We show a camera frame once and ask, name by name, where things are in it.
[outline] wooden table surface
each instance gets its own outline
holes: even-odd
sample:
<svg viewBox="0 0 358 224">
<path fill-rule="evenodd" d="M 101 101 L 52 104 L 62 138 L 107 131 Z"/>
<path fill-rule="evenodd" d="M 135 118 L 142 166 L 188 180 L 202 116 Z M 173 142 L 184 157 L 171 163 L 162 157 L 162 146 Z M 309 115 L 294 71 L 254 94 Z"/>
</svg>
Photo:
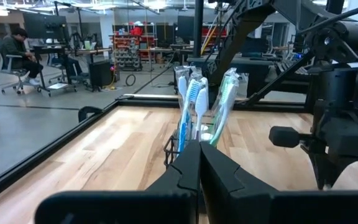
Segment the wooden table surface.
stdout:
<svg viewBox="0 0 358 224">
<path fill-rule="evenodd" d="M 179 118 L 173 108 L 118 107 L 1 193 L 0 224 L 32 223 L 37 205 L 59 191 L 146 189 L 165 171 L 162 148 Z M 308 156 L 269 141 L 274 125 L 307 132 L 311 116 L 233 111 L 218 149 L 278 190 L 317 189 Z M 358 163 L 334 189 L 358 189 Z"/>
</svg>

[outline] jacket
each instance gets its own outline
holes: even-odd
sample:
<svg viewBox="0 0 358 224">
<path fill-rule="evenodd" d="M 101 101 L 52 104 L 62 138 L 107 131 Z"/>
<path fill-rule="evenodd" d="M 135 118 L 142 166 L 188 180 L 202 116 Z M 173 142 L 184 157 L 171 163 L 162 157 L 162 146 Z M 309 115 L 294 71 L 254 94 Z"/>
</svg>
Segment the jacket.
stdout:
<svg viewBox="0 0 358 224">
<path fill-rule="evenodd" d="M 2 57 L 4 59 L 4 67 L 7 67 L 9 58 L 6 55 L 20 55 L 23 58 L 13 58 L 12 69 L 19 69 L 23 66 L 23 59 L 26 59 L 24 43 L 17 41 L 12 35 L 7 35 L 2 40 Z"/>
</svg>

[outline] ceiling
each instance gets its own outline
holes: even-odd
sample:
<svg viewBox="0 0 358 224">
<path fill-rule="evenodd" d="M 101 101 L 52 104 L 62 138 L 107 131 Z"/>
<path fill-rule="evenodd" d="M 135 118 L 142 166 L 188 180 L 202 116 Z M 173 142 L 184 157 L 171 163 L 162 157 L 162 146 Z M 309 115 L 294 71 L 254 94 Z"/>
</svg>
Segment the ceiling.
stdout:
<svg viewBox="0 0 358 224">
<path fill-rule="evenodd" d="M 311 0 L 316 4 L 325 6 L 326 0 Z M 195 6 L 195 0 L 59 0 L 58 2 L 68 3 L 75 7 L 104 14 L 106 10 L 111 9 L 144 9 L 158 13 L 164 9 L 192 9 Z M 1 9 L 36 11 L 44 13 L 54 13 L 55 6 L 53 0 L 0 0 Z M 214 9 L 216 4 L 208 4 L 204 0 L 204 8 Z M 70 10 L 67 6 L 59 4 L 59 11 Z"/>
</svg>

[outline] gray floor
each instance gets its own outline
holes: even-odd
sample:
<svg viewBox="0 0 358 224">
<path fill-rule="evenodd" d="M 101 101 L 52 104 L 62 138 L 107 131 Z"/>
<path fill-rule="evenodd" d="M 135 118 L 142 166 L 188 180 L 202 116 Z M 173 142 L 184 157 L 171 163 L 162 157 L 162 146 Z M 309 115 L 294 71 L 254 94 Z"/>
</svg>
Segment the gray floor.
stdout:
<svg viewBox="0 0 358 224">
<path fill-rule="evenodd" d="M 87 71 L 84 60 L 80 60 L 84 71 Z M 25 94 L 17 95 L 14 90 L 7 89 L 1 93 L 1 87 L 16 81 L 16 77 L 0 73 L 0 174 L 24 160 L 54 139 L 60 137 L 77 124 L 77 111 L 84 106 L 104 108 L 124 93 L 133 93 L 158 75 L 162 69 L 154 65 L 154 71 L 149 72 L 149 65 L 144 65 L 142 72 L 134 72 L 136 83 L 125 86 L 125 79 L 132 72 L 121 72 L 121 80 L 115 86 L 117 90 L 90 92 L 83 87 L 78 92 L 68 91 L 56 93 L 48 97 L 45 93 L 37 93 L 31 87 L 25 87 Z M 44 77 L 47 80 L 60 73 L 55 68 L 45 67 Z M 145 86 L 139 94 L 173 95 L 173 87 L 168 83 L 173 81 L 172 71 L 169 70 Z M 243 95 L 246 88 L 239 90 Z M 303 95 L 291 93 L 270 93 L 270 100 L 304 101 Z"/>
</svg>

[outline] sneaker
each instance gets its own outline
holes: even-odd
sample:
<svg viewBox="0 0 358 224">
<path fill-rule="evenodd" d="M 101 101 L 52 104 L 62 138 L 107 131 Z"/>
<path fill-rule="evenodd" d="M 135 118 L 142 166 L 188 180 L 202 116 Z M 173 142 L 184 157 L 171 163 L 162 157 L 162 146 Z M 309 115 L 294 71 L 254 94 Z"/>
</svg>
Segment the sneaker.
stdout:
<svg viewBox="0 0 358 224">
<path fill-rule="evenodd" d="M 38 80 L 34 79 L 34 78 L 30 78 L 29 83 L 31 85 L 35 85 L 35 86 L 40 85 L 40 82 Z"/>
</svg>

